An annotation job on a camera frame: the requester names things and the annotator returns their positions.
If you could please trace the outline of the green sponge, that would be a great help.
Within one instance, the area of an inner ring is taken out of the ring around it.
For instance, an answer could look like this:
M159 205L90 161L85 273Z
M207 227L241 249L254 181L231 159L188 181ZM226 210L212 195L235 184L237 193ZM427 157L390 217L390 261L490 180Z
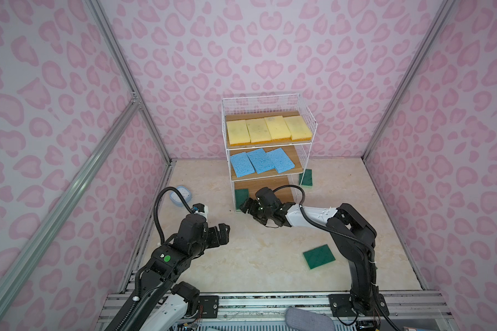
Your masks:
M236 210L241 210L243 203L250 197L248 189L235 189L234 190Z
M313 172L312 169L306 169L300 174L298 183L301 186L311 188L313 186Z
M305 258L306 264L310 270L319 268L335 261L334 254L327 244L310 249L302 253Z

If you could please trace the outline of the blue sponge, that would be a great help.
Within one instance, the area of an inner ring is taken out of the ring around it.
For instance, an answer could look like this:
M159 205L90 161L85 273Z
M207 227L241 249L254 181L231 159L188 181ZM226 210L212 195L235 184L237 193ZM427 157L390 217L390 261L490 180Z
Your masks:
M258 175L271 171L275 168L273 162L270 160L263 148L248 152L247 157Z
M245 177L255 173L255 169L247 153L233 154L230 158L231 165L237 178Z
M277 148L266 153L278 174L295 168L294 162L282 148Z

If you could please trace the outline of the yellow sponge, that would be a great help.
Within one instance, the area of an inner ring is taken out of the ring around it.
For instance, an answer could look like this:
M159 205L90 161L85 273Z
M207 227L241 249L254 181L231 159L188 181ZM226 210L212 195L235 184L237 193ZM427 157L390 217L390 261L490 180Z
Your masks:
M265 117L265 123L272 141L291 139L291 132L283 116Z
M302 116L285 117L285 123L291 133L291 140L296 142L310 141L312 139L312 131L306 124Z
M266 143L272 140L264 118L246 120L251 143Z
M226 130L231 146L241 146L251 143L246 120L228 121L226 123Z

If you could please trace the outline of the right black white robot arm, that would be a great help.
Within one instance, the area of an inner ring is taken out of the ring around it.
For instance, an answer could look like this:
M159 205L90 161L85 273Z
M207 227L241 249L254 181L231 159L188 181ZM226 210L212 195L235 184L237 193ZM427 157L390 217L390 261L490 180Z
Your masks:
M348 261L351 275L349 299L342 307L363 316L389 316L385 298L377 286L375 251L377 232L351 205L311 208L305 205L303 188L288 184L276 189L261 188L247 198L240 211L266 226L315 228L331 235L340 254Z

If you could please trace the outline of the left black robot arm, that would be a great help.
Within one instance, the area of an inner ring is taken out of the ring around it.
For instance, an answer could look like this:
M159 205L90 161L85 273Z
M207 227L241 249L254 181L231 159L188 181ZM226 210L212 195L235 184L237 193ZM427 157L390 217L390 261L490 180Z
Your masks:
M139 269L133 293L106 329L169 330L183 317L196 316L200 291L178 279L206 249L228 244L229 235L225 223L210 228L205 216L186 215L178 233L156 248Z

